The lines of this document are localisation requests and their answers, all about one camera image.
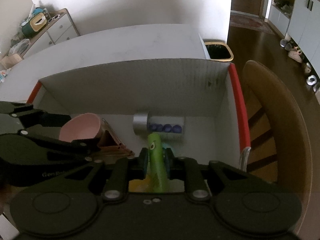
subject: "metal bolt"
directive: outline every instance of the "metal bolt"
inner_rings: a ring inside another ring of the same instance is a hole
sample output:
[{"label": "metal bolt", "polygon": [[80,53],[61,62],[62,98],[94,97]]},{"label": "metal bolt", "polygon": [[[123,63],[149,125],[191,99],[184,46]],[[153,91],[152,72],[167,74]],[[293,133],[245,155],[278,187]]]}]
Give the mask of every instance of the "metal bolt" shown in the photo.
[{"label": "metal bolt", "polygon": [[152,204],[152,201],[150,199],[145,199],[143,201],[143,203],[146,204],[146,205],[150,205],[150,204]]},{"label": "metal bolt", "polygon": [[209,195],[209,193],[206,190],[203,189],[198,189],[195,190],[192,195],[196,198],[205,198]]},{"label": "metal bolt", "polygon": [[158,202],[160,202],[160,201],[161,201],[161,198],[159,198],[159,197],[155,197],[155,198],[153,198],[153,199],[152,199],[152,201],[153,201],[153,202],[158,203]]},{"label": "metal bolt", "polygon": [[118,197],[120,197],[120,195],[121,195],[121,193],[118,190],[107,190],[104,193],[104,196],[106,198],[110,198],[110,199],[118,198]]}]

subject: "doormat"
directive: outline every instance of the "doormat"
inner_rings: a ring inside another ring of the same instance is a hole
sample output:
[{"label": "doormat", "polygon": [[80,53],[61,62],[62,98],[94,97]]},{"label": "doormat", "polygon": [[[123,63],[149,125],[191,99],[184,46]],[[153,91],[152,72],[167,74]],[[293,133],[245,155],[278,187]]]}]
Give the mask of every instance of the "doormat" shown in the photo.
[{"label": "doormat", "polygon": [[275,35],[270,26],[264,20],[257,17],[231,13],[230,26],[246,28]]}]

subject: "pink cup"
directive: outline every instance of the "pink cup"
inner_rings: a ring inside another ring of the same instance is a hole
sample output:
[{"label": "pink cup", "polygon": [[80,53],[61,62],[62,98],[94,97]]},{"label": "pink cup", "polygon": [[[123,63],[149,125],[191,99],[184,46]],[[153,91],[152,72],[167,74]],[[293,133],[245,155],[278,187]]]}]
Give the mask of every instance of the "pink cup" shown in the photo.
[{"label": "pink cup", "polygon": [[86,113],[72,118],[61,127],[59,140],[72,142],[78,139],[101,137],[101,119],[96,114]]}]

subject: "green cylindrical object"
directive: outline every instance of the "green cylindrical object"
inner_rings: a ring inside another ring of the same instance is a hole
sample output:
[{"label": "green cylindrical object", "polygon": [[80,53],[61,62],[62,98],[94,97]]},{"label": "green cylindrical object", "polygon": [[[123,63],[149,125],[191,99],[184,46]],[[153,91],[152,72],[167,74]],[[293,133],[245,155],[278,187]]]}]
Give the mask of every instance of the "green cylindrical object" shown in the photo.
[{"label": "green cylindrical object", "polygon": [[157,133],[148,136],[150,174],[153,192],[168,192],[167,171],[164,166],[161,138]]}]

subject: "white table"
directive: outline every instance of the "white table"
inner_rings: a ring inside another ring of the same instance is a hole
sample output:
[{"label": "white table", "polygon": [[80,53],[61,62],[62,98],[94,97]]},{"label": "white table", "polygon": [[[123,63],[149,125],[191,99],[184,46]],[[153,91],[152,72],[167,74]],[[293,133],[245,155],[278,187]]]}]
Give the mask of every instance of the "white table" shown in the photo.
[{"label": "white table", "polygon": [[137,25],[90,33],[44,49],[15,65],[0,84],[0,101],[26,102],[39,79],[111,62],[154,58],[209,58],[189,25]]}]

